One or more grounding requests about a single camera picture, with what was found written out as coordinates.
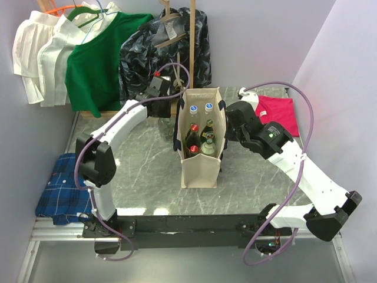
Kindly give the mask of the green Perrier bottle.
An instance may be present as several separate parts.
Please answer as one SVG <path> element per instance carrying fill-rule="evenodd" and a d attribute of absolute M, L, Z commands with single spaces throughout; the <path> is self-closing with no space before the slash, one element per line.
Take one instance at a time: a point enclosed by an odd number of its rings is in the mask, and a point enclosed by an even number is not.
<path fill-rule="evenodd" d="M 188 130 L 187 130 L 186 136 L 185 136 L 185 138 L 184 138 L 184 141 L 186 141 L 187 138 L 188 138 L 188 136 L 190 135 L 191 127 L 192 127 L 194 124 L 195 124 L 195 123 L 190 123 L 190 126 L 189 126 L 189 128 L 188 128 Z"/>
<path fill-rule="evenodd" d="M 208 139 L 214 140 L 214 138 L 215 138 L 215 133 L 214 133 L 214 128 L 213 128 L 213 120 L 208 119 L 206 121 L 205 127 L 203 128 L 200 134 L 201 144 L 206 142 Z"/>

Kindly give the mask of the Coca-Cola glass bottle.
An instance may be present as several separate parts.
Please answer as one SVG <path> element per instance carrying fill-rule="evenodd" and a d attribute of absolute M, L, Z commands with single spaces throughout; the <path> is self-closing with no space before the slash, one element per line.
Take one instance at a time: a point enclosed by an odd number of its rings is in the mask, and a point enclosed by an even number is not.
<path fill-rule="evenodd" d="M 192 158 L 197 156 L 200 153 L 200 148 L 197 145 L 192 145 L 190 147 L 186 147 L 186 158 Z"/>
<path fill-rule="evenodd" d="M 186 147 L 190 147 L 194 144 L 197 145 L 198 147 L 201 146 L 201 140 L 199 136 L 199 126 L 196 123 L 191 127 L 190 135 L 185 141 Z"/>

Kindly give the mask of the cream canvas tote bag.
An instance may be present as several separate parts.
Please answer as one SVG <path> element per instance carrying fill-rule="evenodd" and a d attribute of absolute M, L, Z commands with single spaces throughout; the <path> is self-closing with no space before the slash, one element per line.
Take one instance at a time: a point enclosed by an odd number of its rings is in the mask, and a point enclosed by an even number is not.
<path fill-rule="evenodd" d="M 213 112 L 205 115 L 206 103 L 213 104 Z M 214 157 L 199 153 L 192 158 L 186 158 L 184 138 L 190 123 L 193 123 L 189 109 L 192 105 L 198 107 L 199 118 L 197 124 L 202 131 L 208 119 L 213 120 L 214 143 L 216 153 Z M 191 88 L 187 90 L 177 103 L 176 123 L 173 134 L 173 149 L 181 159 L 181 187 L 182 188 L 215 188 L 217 177 L 221 169 L 221 159 L 226 144 L 226 104 L 221 97 L 219 88 Z"/>

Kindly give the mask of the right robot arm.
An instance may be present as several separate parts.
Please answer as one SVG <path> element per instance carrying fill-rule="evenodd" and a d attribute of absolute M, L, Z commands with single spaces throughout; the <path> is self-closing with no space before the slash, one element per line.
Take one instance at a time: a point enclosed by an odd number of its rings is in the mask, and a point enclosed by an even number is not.
<path fill-rule="evenodd" d="M 302 152 L 297 141 L 279 123 L 262 124 L 246 101 L 231 104 L 225 111 L 231 140 L 261 155 L 278 167 L 310 199 L 309 205 L 268 205 L 260 213 L 260 232 L 271 235 L 278 228 L 308 229 L 330 242 L 362 201 L 331 180 Z"/>

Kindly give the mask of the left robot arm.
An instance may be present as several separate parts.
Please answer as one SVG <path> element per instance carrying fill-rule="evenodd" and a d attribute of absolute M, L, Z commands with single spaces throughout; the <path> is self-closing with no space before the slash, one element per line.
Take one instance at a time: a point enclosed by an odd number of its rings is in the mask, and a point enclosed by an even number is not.
<path fill-rule="evenodd" d="M 169 118 L 171 101 L 162 97 L 170 95 L 171 79 L 167 76 L 154 76 L 150 85 L 141 93 L 129 98 L 124 106 L 110 120 L 91 134 L 81 134 L 76 141 L 75 153 L 79 156 L 84 147 L 90 147 L 83 153 L 78 165 L 78 175 L 86 186 L 92 187 L 92 214 L 101 218 L 97 230 L 105 237 L 113 236 L 118 223 L 113 219 L 116 208 L 113 203 L 110 182 L 117 165 L 114 152 L 124 142 L 129 132 L 148 117 Z M 158 97 L 157 101 L 138 104 L 149 98 Z"/>

